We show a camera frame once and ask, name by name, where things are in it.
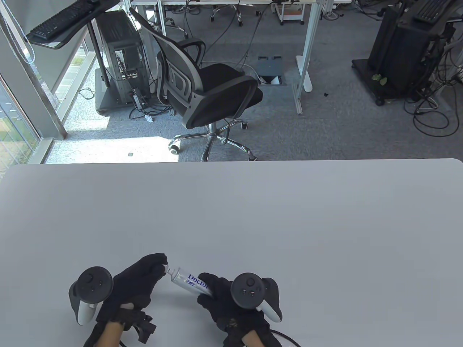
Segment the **window blind cord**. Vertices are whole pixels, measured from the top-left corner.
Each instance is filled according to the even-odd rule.
[[[5,20],[5,24],[6,24],[6,28],[8,30],[8,35],[10,36],[11,38],[11,41],[13,42],[14,46],[16,47],[16,49],[21,53],[21,58],[26,62],[28,63],[29,65],[32,65],[35,61],[35,51],[34,51],[34,48],[32,47],[31,43],[29,42],[29,40],[27,40],[26,38],[26,34],[24,34],[24,31],[23,31],[23,28],[21,27],[21,25],[19,24],[18,20],[16,19],[16,17],[14,16],[13,12],[10,10],[10,8],[8,7],[8,5],[6,4],[5,0],[1,0],[3,6],[5,6],[5,9],[6,11],[8,12],[8,14],[10,15],[10,17],[14,20],[14,22],[16,23],[16,25],[18,26],[19,30],[21,31],[21,35],[22,37],[24,38],[24,40],[26,41],[26,43],[29,45],[29,47],[31,48],[31,53],[32,53],[32,60],[29,60],[25,57],[24,55],[24,52],[23,50],[19,47],[18,45],[18,42],[16,42],[16,38],[13,36],[13,33],[11,32],[11,28],[10,26],[8,25],[8,23],[6,22]]]

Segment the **chair caster wheel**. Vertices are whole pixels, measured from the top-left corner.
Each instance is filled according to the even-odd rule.
[[[173,145],[172,147],[170,147],[169,150],[170,150],[170,152],[171,152],[172,154],[178,154],[178,152],[180,152],[180,149],[179,149],[177,146],[175,146],[175,145]]]

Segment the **controller strap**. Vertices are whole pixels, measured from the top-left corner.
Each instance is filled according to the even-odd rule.
[[[156,330],[156,325],[151,324],[153,318],[142,311],[119,309],[117,314],[111,319],[112,322],[119,322],[124,325],[124,331],[133,327],[138,333],[138,341],[146,344],[151,334]],[[92,333],[88,337],[83,347],[93,347],[100,339],[105,330],[107,322],[95,324]]]

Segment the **black keyboard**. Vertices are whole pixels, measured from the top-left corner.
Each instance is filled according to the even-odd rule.
[[[415,20],[428,24],[436,24],[445,8],[453,0],[426,0],[420,11],[414,15]]]
[[[91,13],[98,3],[91,0],[77,0],[53,17],[31,30],[31,34],[44,40],[51,40]]]

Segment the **gray carpet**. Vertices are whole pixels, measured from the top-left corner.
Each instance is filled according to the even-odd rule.
[[[195,37],[210,45],[228,26],[234,11],[220,11],[213,23],[211,9],[200,15],[187,15]],[[233,128],[230,137],[249,146],[260,160],[331,160],[331,159],[392,159],[446,158],[463,160],[463,129],[446,138],[432,138],[419,133],[406,114],[402,101],[377,107],[351,68],[351,60],[369,56],[380,22],[356,11],[342,11],[336,21],[319,23],[309,73],[311,93],[303,93],[304,114],[295,110],[290,83],[298,76],[294,56],[301,54],[307,29],[298,22],[278,24],[270,9],[264,14],[247,63],[254,65],[259,55],[282,55],[286,86],[262,87],[263,101],[246,110],[248,130]],[[182,25],[183,16],[173,16]],[[243,10],[244,26],[234,21],[226,35],[211,49],[205,61],[238,61],[244,54],[257,17],[255,10]],[[94,71],[83,87],[94,89]],[[444,93],[449,104],[453,92]],[[463,110],[463,88],[457,86],[460,109]],[[99,116],[94,100],[77,96],[65,127],[68,138],[57,142],[48,163],[125,162],[125,161],[198,161],[205,140],[184,142],[179,155],[167,150],[169,139],[188,132],[178,117],[161,115],[153,123],[144,118],[128,119],[128,110]],[[447,112],[451,126],[456,118]],[[426,116],[441,124],[438,115]],[[217,142],[210,160],[242,161],[246,154]]]

